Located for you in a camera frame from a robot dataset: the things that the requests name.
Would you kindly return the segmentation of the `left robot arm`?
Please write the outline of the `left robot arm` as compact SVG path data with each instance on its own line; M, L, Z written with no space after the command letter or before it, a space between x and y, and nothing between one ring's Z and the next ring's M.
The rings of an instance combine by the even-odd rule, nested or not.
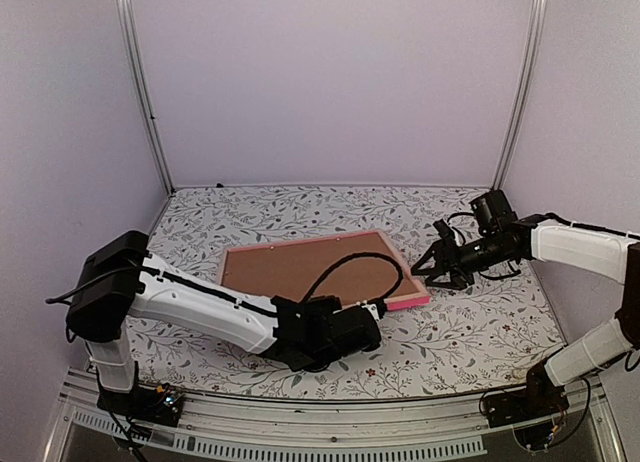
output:
M128 416L149 405L136 381L129 317L194 330L292 371L319 371L381 343L385 297L342 307L335 296L296 302L238 292L172 266L148 241L143 232L124 233L87 257L75 288L46 301L67 306L67 330L85 341L101 386Z

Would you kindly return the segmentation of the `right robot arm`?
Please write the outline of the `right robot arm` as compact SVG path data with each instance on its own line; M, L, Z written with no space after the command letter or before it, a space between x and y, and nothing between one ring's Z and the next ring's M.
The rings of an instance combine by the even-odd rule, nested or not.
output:
M463 245L447 222L436 221L438 237L411 271L429 287L462 290L497 264L534 263L572 339L529 369L516 403L524 417L539 417L554 404L556 390L638 351L638 235L554 213L520 218L508 211L475 218L480 237Z

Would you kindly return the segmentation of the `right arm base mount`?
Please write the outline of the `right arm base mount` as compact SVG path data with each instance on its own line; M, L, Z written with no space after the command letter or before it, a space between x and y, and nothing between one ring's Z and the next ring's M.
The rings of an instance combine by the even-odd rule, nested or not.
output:
M561 388L550 393L534 394L526 388L491 390L479 400L479 411L491 428L503 427L564 412L569 409L568 398Z

